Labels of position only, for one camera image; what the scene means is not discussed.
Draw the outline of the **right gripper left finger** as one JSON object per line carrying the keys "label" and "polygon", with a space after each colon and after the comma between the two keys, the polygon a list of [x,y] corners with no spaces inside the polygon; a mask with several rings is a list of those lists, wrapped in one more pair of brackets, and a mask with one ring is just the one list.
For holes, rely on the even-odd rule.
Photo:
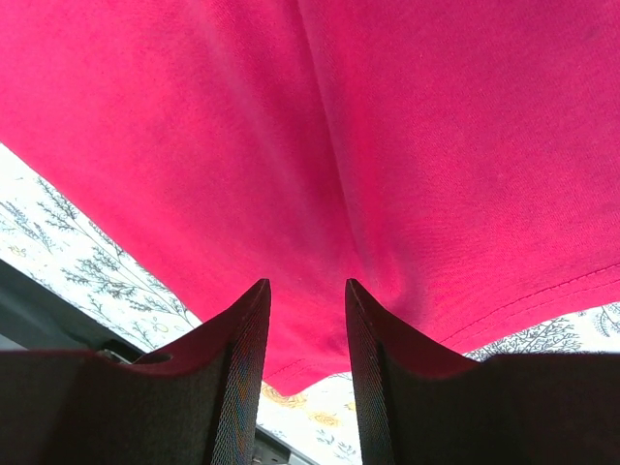
{"label": "right gripper left finger", "polygon": [[3,353],[2,462],[249,463],[270,301],[259,280],[132,364],[86,351]]}

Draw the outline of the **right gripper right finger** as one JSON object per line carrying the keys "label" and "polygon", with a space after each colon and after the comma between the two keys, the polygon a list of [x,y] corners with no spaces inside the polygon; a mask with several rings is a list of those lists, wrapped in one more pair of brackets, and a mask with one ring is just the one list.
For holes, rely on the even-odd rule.
{"label": "right gripper right finger", "polygon": [[615,464],[615,354],[471,360],[345,287],[366,464]]}

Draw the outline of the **magenta t shirt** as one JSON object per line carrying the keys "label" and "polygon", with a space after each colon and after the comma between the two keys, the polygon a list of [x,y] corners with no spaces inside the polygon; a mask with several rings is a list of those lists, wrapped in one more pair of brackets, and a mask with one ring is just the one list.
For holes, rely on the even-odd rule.
{"label": "magenta t shirt", "polygon": [[344,286],[466,353],[619,298],[615,1],[5,1],[1,141],[267,382],[345,371]]}

